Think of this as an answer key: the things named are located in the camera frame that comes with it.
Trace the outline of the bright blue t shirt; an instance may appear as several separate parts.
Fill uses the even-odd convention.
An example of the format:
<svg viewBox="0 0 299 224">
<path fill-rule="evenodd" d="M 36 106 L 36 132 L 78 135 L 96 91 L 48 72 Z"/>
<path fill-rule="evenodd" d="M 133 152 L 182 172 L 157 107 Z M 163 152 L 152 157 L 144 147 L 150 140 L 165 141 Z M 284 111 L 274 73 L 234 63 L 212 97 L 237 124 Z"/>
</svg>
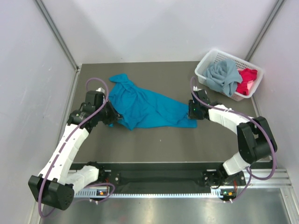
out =
<svg viewBox="0 0 299 224">
<path fill-rule="evenodd" d="M 109 78 L 115 83 L 109 100 L 122 116 L 117 123 L 129 130 L 135 128 L 196 128 L 197 121 L 188 119 L 188 105 L 162 94 L 136 86 L 126 74 Z"/>
</svg>

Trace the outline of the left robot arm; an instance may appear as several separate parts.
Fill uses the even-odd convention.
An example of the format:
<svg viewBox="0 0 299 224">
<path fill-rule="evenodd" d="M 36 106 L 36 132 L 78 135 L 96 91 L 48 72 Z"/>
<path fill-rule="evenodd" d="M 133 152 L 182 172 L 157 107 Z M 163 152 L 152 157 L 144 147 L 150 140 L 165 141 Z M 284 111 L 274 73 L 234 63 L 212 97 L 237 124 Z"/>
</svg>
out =
<svg viewBox="0 0 299 224">
<path fill-rule="evenodd" d="M 48 163 L 28 181 L 39 205 L 65 210 L 74 196 L 88 184 L 101 185 L 105 182 L 104 168 L 96 162 L 88 162 L 72 175 L 69 170 L 81 145 L 97 124 L 111 125 L 121 118 L 102 88 L 86 93 L 80 108 L 69 115 L 63 136 Z"/>
</svg>

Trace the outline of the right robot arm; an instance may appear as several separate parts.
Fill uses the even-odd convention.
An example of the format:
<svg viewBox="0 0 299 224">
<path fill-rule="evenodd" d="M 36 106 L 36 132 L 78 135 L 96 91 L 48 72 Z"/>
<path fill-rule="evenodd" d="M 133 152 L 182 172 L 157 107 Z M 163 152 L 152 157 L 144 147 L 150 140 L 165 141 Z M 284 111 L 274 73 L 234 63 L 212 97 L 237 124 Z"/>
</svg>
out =
<svg viewBox="0 0 299 224">
<path fill-rule="evenodd" d="M 267 180 L 274 175 L 274 156 L 278 148 L 266 118 L 252 118 L 223 104 L 212 103 L 206 91 L 196 86 L 192 89 L 192 99 L 189 100 L 188 107 L 189 119 L 207 119 L 222 125 L 237 136 L 238 152 L 217 169 L 218 179 L 222 184 L 230 184 L 235 179 L 235 174 L 268 156 L 272 157 L 272 171 L 268 177 L 258 179 Z"/>
</svg>

